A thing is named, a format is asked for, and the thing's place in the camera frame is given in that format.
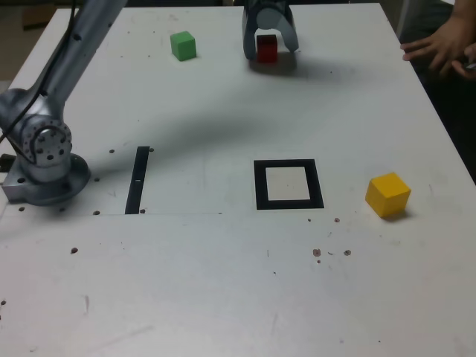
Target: white table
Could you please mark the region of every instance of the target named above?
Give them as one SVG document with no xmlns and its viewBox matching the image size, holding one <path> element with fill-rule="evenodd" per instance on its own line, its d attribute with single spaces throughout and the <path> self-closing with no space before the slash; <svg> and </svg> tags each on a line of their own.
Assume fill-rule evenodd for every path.
<svg viewBox="0 0 476 357">
<path fill-rule="evenodd" d="M 379 5 L 293 11 L 300 52 L 282 76 L 248 67 L 240 8 L 121 13 L 65 108 L 100 181 L 55 208 L 0 196 L 0 356 L 475 354 L 463 162 Z M 13 86 L 36 79 L 67 20 Z M 170 54 L 180 30 L 198 59 Z M 126 216 L 138 146 L 155 149 L 147 212 Z M 315 159 L 324 209 L 256 210 L 253 161 L 287 158 Z M 364 201 L 390 171 L 413 190 L 393 222 Z"/>
</svg>

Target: human hand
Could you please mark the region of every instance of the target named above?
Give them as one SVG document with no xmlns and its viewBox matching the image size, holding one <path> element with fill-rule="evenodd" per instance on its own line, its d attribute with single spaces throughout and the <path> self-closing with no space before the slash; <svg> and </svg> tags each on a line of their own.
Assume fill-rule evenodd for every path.
<svg viewBox="0 0 476 357">
<path fill-rule="evenodd" d="M 433 35 L 400 46 L 407 52 L 403 60 L 427 60 L 429 69 L 445 77 L 452 62 L 463 55 L 464 49 L 476 40 L 476 24 L 453 14 Z"/>
<path fill-rule="evenodd" d="M 468 57 L 469 63 L 473 63 L 476 60 L 476 43 L 466 47 L 464 54 Z M 467 80 L 476 80 L 476 70 L 469 71 L 463 67 L 460 61 L 453 61 L 454 70 L 463 78 Z"/>
</svg>

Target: red cube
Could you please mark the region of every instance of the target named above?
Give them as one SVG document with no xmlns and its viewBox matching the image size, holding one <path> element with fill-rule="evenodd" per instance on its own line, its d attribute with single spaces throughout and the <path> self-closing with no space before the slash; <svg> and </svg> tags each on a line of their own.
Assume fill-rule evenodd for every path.
<svg viewBox="0 0 476 357">
<path fill-rule="evenodd" d="M 259 63 L 275 63 L 277 61 L 277 38 L 276 35 L 257 36 Z"/>
</svg>

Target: person's arm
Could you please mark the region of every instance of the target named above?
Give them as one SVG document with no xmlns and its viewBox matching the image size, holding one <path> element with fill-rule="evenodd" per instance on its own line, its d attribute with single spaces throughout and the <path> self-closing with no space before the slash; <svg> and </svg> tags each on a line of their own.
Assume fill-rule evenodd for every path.
<svg viewBox="0 0 476 357">
<path fill-rule="evenodd" d="M 429 69 L 447 75 L 451 63 L 464 54 L 476 40 L 476 0 L 456 0 L 449 20 L 433 35 L 412 43 L 402 44 L 407 52 L 403 59 L 428 60 Z"/>
</svg>

